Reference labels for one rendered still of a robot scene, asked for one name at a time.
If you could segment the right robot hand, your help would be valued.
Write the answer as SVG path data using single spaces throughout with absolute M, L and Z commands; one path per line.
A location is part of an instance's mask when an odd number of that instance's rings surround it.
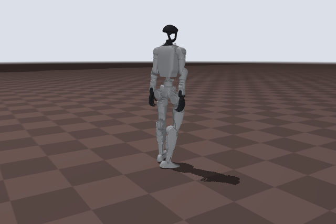
M 180 97 L 179 101 L 178 101 L 178 107 L 177 109 L 175 109 L 177 112 L 181 112 L 183 111 L 184 107 L 185 107 L 185 100 L 184 97 L 185 95 L 182 95 L 182 91 L 180 90 L 178 93 L 178 97 Z

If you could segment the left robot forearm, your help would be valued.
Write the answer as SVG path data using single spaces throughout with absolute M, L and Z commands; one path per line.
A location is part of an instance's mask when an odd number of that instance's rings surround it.
M 151 72 L 150 88 L 153 88 L 153 92 L 156 90 L 156 82 L 157 82 L 157 75 Z

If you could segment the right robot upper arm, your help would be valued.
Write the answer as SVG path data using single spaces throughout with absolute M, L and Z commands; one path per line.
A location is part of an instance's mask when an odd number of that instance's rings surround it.
M 175 47 L 175 53 L 178 56 L 178 73 L 181 76 L 182 71 L 185 66 L 185 55 L 186 55 L 186 49 L 182 47 Z

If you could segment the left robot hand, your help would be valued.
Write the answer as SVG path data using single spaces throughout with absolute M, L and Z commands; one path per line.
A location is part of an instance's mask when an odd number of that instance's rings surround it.
M 149 105 L 150 106 L 155 106 L 156 104 L 154 103 L 154 92 L 153 92 L 153 88 L 150 88 L 150 96 L 149 96 Z M 155 99 L 156 101 L 156 99 Z

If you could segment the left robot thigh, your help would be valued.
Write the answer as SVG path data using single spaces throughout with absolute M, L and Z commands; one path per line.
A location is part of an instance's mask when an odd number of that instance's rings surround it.
M 159 130 L 162 130 L 166 128 L 168 99 L 160 95 L 160 88 L 154 91 L 154 96 L 158 99 L 157 107 L 158 107 L 159 120 L 157 123 L 158 126 L 157 128 Z

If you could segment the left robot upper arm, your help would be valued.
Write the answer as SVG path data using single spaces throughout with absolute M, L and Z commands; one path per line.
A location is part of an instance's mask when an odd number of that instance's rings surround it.
M 158 53 L 157 53 L 157 51 L 158 51 L 158 48 L 159 47 L 156 47 L 156 48 L 154 48 L 154 50 L 153 50 L 153 68 L 152 68 L 152 73 L 154 73 L 154 74 L 159 74 L 159 71 L 158 71 Z

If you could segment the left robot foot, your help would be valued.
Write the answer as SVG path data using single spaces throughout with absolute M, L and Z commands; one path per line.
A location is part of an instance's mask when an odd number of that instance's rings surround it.
M 158 161 L 158 162 L 161 162 L 161 161 L 164 160 L 165 157 L 166 157 L 166 150 L 164 150 L 164 155 L 161 155 L 161 153 L 160 153 L 160 155 L 158 155 L 158 157 L 157 157 L 157 161 Z

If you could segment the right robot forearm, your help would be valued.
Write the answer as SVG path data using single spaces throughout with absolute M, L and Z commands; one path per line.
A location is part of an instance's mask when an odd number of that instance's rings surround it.
M 182 95 L 185 95 L 185 85 L 186 85 L 187 74 L 188 74 L 188 70 L 183 69 L 182 75 L 179 77 L 178 92 L 181 90 Z

